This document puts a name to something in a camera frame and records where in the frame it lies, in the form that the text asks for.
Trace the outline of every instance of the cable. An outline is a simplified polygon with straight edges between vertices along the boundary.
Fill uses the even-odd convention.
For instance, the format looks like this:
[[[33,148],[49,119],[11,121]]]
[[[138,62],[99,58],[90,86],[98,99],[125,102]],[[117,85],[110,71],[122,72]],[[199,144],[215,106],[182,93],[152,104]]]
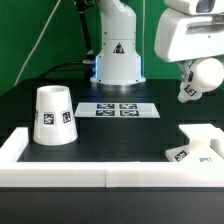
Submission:
[[[37,49],[37,47],[38,47],[40,41],[42,40],[42,37],[43,37],[43,35],[45,34],[45,31],[46,31],[46,29],[48,28],[48,25],[49,25],[49,23],[51,22],[51,19],[53,18],[55,12],[57,11],[58,6],[60,5],[61,1],[62,1],[62,0],[58,0],[58,1],[57,1],[56,5],[55,5],[55,7],[54,7],[54,9],[53,9],[53,11],[51,12],[51,14],[50,14],[50,16],[49,16],[49,18],[48,18],[48,20],[47,20],[47,22],[46,22],[46,24],[45,24],[45,26],[44,26],[44,28],[43,28],[43,30],[42,30],[41,33],[40,33],[40,36],[39,36],[38,39],[37,39],[37,42],[35,43],[33,49],[32,49],[31,52],[29,53],[27,59],[25,60],[23,66],[22,66],[22,68],[21,68],[21,70],[20,70],[20,72],[19,72],[19,74],[18,74],[18,76],[17,76],[17,78],[16,78],[16,81],[15,81],[14,86],[16,86],[16,85],[19,83],[19,80],[20,80],[20,78],[21,78],[21,76],[22,76],[22,74],[23,74],[23,72],[24,72],[24,70],[25,70],[27,64],[29,63],[29,61],[30,61],[31,57],[33,56],[35,50]]]
[[[63,64],[60,64],[60,65],[56,65],[56,66],[51,67],[50,69],[48,69],[46,72],[42,73],[41,75],[39,75],[38,78],[42,79],[51,72],[59,71],[59,70],[56,70],[58,68],[64,68],[64,67],[68,67],[68,66],[72,66],[72,65],[82,65],[82,64],[83,64],[83,62],[81,62],[81,61],[80,62],[75,61],[75,62],[68,62],[68,63],[63,63]]]
[[[142,2],[142,17],[143,17],[143,24],[142,24],[142,76],[145,76],[145,12],[146,12],[146,5],[145,0]]]

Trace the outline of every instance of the white border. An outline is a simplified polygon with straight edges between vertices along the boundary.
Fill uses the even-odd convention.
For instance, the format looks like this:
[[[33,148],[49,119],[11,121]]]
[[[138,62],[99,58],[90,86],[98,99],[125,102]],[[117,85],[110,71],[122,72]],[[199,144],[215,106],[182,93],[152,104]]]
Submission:
[[[0,187],[224,187],[224,163],[17,163],[28,143],[17,128],[0,149]]]

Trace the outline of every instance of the white foam block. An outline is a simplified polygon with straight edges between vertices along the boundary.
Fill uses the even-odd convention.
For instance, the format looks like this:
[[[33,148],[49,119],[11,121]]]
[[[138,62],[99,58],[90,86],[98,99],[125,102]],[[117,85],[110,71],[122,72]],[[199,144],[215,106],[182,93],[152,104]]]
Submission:
[[[28,143],[28,128],[16,128],[0,149],[0,163],[16,162]]]

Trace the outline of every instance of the black cable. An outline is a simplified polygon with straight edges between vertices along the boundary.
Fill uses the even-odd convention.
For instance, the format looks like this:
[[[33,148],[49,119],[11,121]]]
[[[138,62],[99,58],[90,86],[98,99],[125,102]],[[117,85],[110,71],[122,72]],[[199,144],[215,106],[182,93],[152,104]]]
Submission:
[[[68,63],[59,64],[59,65],[53,66],[52,68],[48,69],[46,72],[39,75],[38,78],[42,79],[45,76],[47,76],[50,72],[56,71],[56,69],[58,69],[58,68],[68,67],[68,66],[72,66],[72,65],[82,65],[82,64],[83,64],[82,61],[80,61],[80,62],[75,61],[75,62],[68,62]]]
[[[79,17],[80,17],[80,21],[81,21],[81,25],[82,25],[82,32],[84,35],[84,41],[85,41],[86,50],[87,50],[87,59],[94,60],[95,55],[94,55],[93,48],[91,45],[89,29],[88,29],[86,15],[85,15],[86,8],[93,6],[93,2],[92,1],[88,2],[88,1],[84,1],[84,0],[76,0],[75,6],[79,13]]]

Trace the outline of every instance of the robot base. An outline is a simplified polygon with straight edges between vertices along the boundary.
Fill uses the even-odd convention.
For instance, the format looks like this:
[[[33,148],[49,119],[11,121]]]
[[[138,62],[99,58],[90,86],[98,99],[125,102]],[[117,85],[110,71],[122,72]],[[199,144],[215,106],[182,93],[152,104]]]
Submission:
[[[141,81],[138,81],[133,84],[114,85],[114,84],[101,83],[96,81],[96,79],[91,78],[90,87],[94,89],[100,89],[100,90],[111,91],[111,92],[128,92],[128,91],[144,88],[145,81],[146,79],[142,77]]]

